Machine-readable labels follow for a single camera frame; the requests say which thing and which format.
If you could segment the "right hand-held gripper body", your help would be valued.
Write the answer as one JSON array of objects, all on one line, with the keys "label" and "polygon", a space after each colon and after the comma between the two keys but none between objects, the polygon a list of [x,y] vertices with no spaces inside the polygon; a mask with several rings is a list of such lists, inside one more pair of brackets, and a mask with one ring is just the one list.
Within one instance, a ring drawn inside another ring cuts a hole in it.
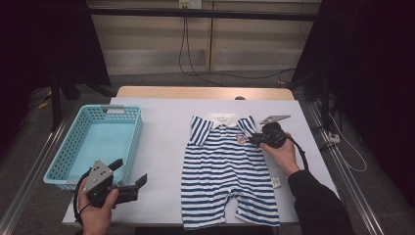
[{"label": "right hand-held gripper body", "polygon": [[282,147],[288,135],[282,129],[279,121],[289,117],[290,115],[269,116],[262,120],[260,122],[262,125],[261,142],[275,149]]}]

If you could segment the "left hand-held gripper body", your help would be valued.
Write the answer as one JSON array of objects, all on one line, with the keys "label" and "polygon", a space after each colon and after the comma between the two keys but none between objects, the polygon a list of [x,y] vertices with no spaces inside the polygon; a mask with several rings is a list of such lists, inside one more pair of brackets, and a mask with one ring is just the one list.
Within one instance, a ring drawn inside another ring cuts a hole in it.
[{"label": "left hand-held gripper body", "polygon": [[114,172],[100,160],[96,160],[89,171],[82,192],[91,205],[101,208],[113,188]]}]

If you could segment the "turquoise plastic basket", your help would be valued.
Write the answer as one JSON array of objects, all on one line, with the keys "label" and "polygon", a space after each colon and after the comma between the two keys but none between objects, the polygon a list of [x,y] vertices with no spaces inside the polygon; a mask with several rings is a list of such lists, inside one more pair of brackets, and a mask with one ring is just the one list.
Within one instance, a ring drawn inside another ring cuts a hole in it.
[{"label": "turquoise plastic basket", "polygon": [[49,165],[43,182],[73,190],[95,161],[108,165],[118,159],[121,168],[114,184],[129,182],[142,129],[141,108],[123,105],[85,105]]}]

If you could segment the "blue white striped baby romper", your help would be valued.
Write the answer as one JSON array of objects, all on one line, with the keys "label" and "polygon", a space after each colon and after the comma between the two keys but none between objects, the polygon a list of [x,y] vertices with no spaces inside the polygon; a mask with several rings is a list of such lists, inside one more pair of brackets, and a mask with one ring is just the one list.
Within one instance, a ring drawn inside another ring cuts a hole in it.
[{"label": "blue white striped baby romper", "polygon": [[196,230],[226,221],[234,199],[235,217],[248,223],[278,226],[273,183],[262,150],[249,139],[252,117],[236,114],[193,116],[184,152],[181,214],[184,228]]}]

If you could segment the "person's right hand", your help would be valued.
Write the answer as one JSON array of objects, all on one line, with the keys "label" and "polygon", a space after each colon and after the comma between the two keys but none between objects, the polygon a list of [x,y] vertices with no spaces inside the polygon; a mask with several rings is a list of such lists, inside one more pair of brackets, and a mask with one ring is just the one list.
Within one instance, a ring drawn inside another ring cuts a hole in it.
[{"label": "person's right hand", "polygon": [[286,176],[291,176],[293,173],[300,170],[300,167],[297,164],[295,145],[291,140],[287,139],[284,145],[277,149],[272,148],[265,143],[261,143],[259,147],[271,156],[274,163]]}]

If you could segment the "person's left hand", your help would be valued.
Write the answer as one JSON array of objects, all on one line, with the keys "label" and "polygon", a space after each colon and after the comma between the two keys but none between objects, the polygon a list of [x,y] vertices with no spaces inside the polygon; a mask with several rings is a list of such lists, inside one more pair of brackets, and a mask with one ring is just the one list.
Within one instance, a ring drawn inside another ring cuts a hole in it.
[{"label": "person's left hand", "polygon": [[80,192],[78,194],[78,207],[83,222],[83,235],[107,235],[112,222],[113,210],[116,208],[115,201],[118,190],[114,189],[107,196],[101,208],[90,205],[87,196]]}]

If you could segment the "white table sheet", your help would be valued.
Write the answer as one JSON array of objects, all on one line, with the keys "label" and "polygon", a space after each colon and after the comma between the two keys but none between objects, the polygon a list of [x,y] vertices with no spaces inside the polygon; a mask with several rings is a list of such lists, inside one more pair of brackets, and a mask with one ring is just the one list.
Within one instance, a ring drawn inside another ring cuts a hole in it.
[{"label": "white table sheet", "polygon": [[114,98],[114,105],[138,105],[143,120],[130,180],[148,181],[138,200],[118,205],[114,226],[181,226],[181,172],[191,118],[208,113],[251,116],[256,126],[269,116],[283,116],[282,128],[305,151],[311,173],[331,190],[336,186],[297,101]]}]

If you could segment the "black metal stand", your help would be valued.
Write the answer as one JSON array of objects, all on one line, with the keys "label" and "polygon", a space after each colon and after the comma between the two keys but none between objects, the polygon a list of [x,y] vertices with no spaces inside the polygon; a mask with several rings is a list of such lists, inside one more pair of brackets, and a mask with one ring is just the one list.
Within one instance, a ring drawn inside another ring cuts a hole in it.
[{"label": "black metal stand", "polygon": [[103,88],[96,82],[83,78],[79,74],[68,70],[54,70],[51,78],[51,102],[53,111],[53,122],[51,131],[55,131],[63,120],[61,93],[69,100],[77,100],[80,97],[80,92],[76,87],[77,84],[86,85],[88,88],[98,92],[105,97],[114,97],[115,92]]}]

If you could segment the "black curtain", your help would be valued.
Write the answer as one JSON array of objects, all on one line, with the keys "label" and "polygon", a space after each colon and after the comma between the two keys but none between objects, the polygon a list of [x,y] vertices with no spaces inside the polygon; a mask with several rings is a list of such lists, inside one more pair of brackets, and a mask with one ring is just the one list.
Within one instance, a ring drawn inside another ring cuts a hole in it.
[{"label": "black curtain", "polygon": [[294,79],[327,80],[378,163],[415,209],[415,0],[321,0]]},{"label": "black curtain", "polygon": [[110,79],[87,0],[0,0],[0,159],[27,113],[32,91],[56,82]]}]

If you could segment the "black horizontal bar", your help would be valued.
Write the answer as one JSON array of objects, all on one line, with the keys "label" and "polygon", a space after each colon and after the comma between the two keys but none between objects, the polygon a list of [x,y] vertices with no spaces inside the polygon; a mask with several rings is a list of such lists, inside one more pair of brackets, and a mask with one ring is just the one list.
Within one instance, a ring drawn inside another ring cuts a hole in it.
[{"label": "black horizontal bar", "polygon": [[316,22],[325,20],[324,16],[315,14],[221,11],[221,10],[185,10],[185,9],[153,9],[153,8],[89,8],[91,15],[107,16],[140,16],[140,17],[177,17],[205,19],[244,19],[270,21],[305,21]]}]

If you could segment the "aluminium rail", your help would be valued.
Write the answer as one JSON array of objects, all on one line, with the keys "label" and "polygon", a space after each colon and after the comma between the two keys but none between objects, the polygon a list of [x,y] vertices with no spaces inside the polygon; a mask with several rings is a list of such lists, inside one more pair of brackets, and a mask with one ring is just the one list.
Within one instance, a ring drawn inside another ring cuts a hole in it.
[{"label": "aluminium rail", "polygon": [[317,124],[317,129],[325,141],[326,147],[328,148],[328,151],[332,156],[338,171],[340,172],[342,180],[346,185],[346,189],[349,192],[352,201],[366,226],[367,231],[370,235],[385,235],[377,216],[375,215],[372,207],[370,206],[368,200],[364,196],[353,176],[355,173],[363,173],[367,171],[368,165],[366,161],[362,155],[345,139],[344,142],[349,145],[349,147],[355,152],[355,154],[361,159],[363,163],[363,166],[352,166],[342,154],[339,144],[329,142],[330,132],[323,128],[323,115],[318,108],[319,105],[319,102],[313,102],[312,104],[308,105],[308,108],[311,111],[314,122]]},{"label": "aluminium rail", "polygon": [[0,154],[0,235],[72,235],[62,224],[71,193],[42,177],[57,150],[52,109],[31,109],[17,135]]}]

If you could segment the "white wall socket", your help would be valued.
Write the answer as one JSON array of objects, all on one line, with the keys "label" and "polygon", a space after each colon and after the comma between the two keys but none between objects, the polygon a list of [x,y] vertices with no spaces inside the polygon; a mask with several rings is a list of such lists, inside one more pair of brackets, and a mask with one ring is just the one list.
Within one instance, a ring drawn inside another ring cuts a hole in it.
[{"label": "white wall socket", "polygon": [[203,8],[202,0],[179,0],[178,6],[180,9],[201,10]]}]

